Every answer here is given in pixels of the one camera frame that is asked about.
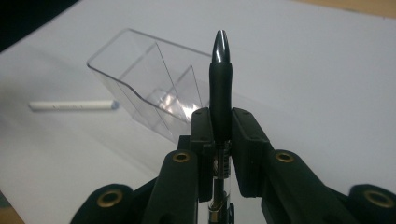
acrylic organizer box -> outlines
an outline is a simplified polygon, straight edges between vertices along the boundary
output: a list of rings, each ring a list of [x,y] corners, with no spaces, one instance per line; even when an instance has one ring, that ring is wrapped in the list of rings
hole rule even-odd
[[[127,29],[99,49],[88,67],[128,113],[173,142],[190,134],[191,113],[208,104],[211,57],[198,50]]]

silver pen tip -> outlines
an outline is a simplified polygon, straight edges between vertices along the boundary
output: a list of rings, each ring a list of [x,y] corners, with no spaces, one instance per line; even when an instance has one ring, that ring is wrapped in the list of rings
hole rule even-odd
[[[212,52],[212,63],[229,63],[230,48],[225,31],[219,30],[216,35],[215,45]]]

pen barrel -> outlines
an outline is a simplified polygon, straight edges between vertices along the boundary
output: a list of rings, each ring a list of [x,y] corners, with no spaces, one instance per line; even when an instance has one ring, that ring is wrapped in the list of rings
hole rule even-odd
[[[211,63],[209,68],[210,117],[215,141],[231,139],[231,63]]]

white pen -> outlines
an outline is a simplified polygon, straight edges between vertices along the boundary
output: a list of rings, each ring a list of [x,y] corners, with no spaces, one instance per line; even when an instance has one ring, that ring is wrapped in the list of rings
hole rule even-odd
[[[34,110],[108,110],[117,109],[117,101],[32,101],[29,107]]]

wooden floor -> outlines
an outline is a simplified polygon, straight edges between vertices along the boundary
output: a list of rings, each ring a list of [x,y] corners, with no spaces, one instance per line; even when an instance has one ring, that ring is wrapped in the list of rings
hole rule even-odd
[[[17,212],[0,191],[0,224],[23,224]]]

